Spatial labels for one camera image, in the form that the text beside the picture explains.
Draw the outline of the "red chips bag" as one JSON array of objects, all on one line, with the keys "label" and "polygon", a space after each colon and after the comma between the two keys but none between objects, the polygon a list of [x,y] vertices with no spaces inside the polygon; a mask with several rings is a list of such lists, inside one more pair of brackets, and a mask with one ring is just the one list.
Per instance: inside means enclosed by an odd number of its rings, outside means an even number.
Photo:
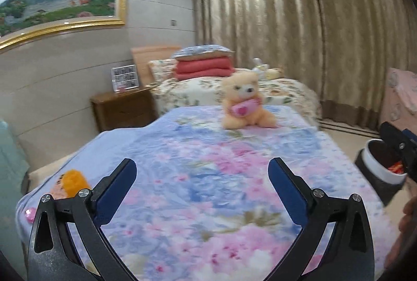
[{"label": "red chips bag", "polygon": [[398,161],[387,168],[393,174],[405,174],[402,161]]}]

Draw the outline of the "black white trash bin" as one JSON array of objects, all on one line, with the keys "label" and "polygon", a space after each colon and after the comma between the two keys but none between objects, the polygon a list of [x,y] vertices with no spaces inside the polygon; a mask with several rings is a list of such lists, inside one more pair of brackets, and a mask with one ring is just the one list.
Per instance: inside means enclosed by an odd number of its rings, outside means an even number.
[{"label": "black white trash bin", "polygon": [[388,148],[381,139],[366,142],[354,161],[355,166],[374,188],[384,207],[388,206],[395,195],[403,188],[407,175],[389,170],[395,163],[401,162],[398,155]]}]

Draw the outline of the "pink heart fabric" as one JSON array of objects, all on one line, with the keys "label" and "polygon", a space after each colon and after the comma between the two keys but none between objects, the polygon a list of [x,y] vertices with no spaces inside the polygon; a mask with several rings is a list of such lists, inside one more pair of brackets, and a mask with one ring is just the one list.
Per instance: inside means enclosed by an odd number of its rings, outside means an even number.
[{"label": "pink heart fabric", "polygon": [[387,121],[401,131],[408,129],[416,134],[416,85],[415,73],[388,69],[379,124]]}]

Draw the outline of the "orange toy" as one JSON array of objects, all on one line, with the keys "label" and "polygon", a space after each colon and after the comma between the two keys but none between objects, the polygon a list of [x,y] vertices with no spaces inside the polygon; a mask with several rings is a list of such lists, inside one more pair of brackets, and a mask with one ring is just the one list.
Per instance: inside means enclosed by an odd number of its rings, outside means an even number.
[{"label": "orange toy", "polygon": [[82,172],[71,169],[58,178],[50,194],[55,200],[72,198],[82,189],[91,189],[90,184]]}]

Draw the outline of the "teal floral fabric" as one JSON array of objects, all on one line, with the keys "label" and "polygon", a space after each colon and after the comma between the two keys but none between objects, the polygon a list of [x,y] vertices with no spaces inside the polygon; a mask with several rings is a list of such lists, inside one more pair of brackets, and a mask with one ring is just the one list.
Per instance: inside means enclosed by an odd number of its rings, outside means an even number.
[{"label": "teal floral fabric", "polygon": [[1,253],[26,278],[23,247],[16,229],[16,205],[24,195],[22,183],[29,169],[26,155],[11,128],[1,121]]}]

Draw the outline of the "beige patterned curtain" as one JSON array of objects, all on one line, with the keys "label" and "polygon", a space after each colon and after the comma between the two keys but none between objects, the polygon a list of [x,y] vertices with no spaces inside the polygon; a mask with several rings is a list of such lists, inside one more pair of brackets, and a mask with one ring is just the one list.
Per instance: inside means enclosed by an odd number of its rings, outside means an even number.
[{"label": "beige patterned curtain", "polygon": [[282,67],[324,116],[376,129],[390,68],[416,63],[412,0],[194,0],[197,43],[231,49],[235,64]]}]

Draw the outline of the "yellow plush toy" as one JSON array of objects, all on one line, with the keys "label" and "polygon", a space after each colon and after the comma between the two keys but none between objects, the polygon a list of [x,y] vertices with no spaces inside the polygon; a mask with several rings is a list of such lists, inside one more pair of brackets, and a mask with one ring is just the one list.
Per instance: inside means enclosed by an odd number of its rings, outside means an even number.
[{"label": "yellow plush toy", "polygon": [[284,70],[282,67],[277,67],[277,68],[270,68],[266,70],[266,79],[268,81],[270,80],[276,80],[276,79],[280,79],[280,78],[284,78]]}]

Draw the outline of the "floral pastel quilt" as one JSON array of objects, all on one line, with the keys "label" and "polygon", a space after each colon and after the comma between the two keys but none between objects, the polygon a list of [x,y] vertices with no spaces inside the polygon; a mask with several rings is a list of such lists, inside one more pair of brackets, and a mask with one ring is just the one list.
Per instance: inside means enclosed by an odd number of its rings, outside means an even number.
[{"label": "floral pastel quilt", "polygon": [[289,107],[271,112],[274,129],[226,130],[220,107],[181,107],[143,128],[92,139],[17,204],[29,279],[100,278],[75,224],[67,226],[76,250],[70,260],[51,241],[35,251],[25,212],[45,195],[60,197],[65,173],[76,170],[94,187],[125,159],[135,163],[136,179],[102,232],[139,280],[263,280],[301,231],[269,179],[275,157],[328,196],[360,195],[382,274],[397,231],[376,191],[330,136]]}]

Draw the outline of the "white rabbit plush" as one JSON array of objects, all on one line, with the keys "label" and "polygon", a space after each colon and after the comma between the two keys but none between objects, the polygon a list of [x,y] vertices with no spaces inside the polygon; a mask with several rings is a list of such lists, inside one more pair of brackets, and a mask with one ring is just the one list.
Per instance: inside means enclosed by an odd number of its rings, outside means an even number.
[{"label": "white rabbit plush", "polygon": [[267,79],[266,74],[269,70],[269,65],[264,64],[260,58],[254,58],[254,68],[252,69],[258,75],[260,81],[265,81]]}]

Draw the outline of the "beige teddy bear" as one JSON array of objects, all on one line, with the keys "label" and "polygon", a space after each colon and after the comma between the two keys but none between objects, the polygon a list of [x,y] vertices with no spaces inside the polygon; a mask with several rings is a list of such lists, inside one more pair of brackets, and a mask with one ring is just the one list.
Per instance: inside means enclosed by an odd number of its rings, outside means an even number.
[{"label": "beige teddy bear", "polygon": [[259,91],[259,78],[255,72],[236,72],[224,78],[221,87],[224,129],[235,130],[246,126],[277,127],[276,117],[263,107],[264,98]]}]

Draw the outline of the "wooden nightstand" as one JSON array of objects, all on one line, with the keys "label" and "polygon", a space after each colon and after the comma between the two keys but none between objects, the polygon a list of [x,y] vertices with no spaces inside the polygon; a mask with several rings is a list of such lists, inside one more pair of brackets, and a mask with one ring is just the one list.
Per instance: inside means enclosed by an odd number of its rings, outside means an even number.
[{"label": "wooden nightstand", "polygon": [[90,98],[97,129],[100,133],[120,128],[140,128],[158,118],[150,88],[125,93],[102,93]]}]

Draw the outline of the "blue patterned pillow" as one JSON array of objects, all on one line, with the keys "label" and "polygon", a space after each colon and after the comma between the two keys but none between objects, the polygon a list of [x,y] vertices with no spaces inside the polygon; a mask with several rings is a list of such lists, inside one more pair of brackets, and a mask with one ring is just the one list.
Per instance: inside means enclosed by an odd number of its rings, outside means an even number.
[{"label": "blue patterned pillow", "polygon": [[186,47],[171,55],[171,59],[178,62],[190,62],[202,59],[231,57],[234,51],[221,45],[198,45]]}]

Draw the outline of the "folded red blanket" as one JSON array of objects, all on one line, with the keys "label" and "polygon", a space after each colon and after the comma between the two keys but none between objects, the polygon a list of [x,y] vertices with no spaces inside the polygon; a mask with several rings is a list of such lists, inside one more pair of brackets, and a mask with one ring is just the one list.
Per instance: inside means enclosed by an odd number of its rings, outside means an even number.
[{"label": "folded red blanket", "polygon": [[175,78],[184,81],[200,77],[227,77],[235,72],[229,57],[199,59],[178,62],[175,68]]}]

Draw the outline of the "photo collage frame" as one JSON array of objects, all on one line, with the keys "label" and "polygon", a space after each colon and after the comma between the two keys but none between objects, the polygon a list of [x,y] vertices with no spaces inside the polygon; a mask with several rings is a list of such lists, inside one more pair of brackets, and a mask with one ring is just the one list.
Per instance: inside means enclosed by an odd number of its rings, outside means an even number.
[{"label": "photo collage frame", "polygon": [[135,65],[112,68],[111,77],[112,87],[115,93],[123,93],[140,86]]}]

